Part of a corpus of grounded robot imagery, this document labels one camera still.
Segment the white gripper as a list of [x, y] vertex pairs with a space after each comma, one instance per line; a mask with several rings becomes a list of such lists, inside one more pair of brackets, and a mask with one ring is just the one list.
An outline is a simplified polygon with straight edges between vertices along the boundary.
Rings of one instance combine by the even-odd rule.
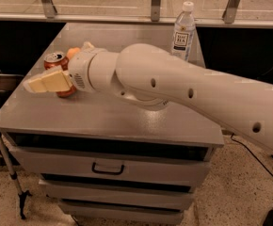
[[103, 48], [85, 41], [81, 51], [69, 61], [68, 72], [61, 66], [52, 67], [43, 73], [24, 80], [24, 88], [31, 93], [63, 92], [71, 89], [72, 84], [81, 91], [92, 93], [108, 88], [108, 77], [104, 75]]

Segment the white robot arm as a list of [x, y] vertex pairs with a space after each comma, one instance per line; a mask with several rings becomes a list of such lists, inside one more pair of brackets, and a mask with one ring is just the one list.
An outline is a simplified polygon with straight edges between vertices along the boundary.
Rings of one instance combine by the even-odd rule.
[[104, 92], [147, 109], [185, 105], [273, 153], [273, 85], [188, 63], [150, 44], [119, 53], [89, 47], [68, 69], [56, 66], [24, 81], [31, 93]]

